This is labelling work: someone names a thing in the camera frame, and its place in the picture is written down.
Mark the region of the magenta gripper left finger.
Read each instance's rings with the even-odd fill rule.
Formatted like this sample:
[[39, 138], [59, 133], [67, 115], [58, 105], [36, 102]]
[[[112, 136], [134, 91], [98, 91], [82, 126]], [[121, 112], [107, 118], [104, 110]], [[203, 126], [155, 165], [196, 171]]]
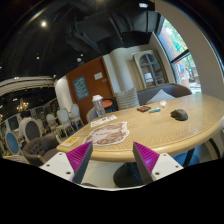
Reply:
[[92, 142], [87, 142], [66, 154], [68, 161], [74, 171], [74, 183], [80, 184], [82, 182], [92, 152]]

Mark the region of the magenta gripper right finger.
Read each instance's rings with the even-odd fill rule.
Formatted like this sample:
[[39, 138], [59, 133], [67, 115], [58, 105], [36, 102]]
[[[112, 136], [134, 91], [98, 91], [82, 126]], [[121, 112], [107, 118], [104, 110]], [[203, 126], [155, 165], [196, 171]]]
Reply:
[[143, 183], [152, 183], [153, 179], [151, 174], [159, 159], [159, 154], [137, 142], [133, 143], [133, 154]]

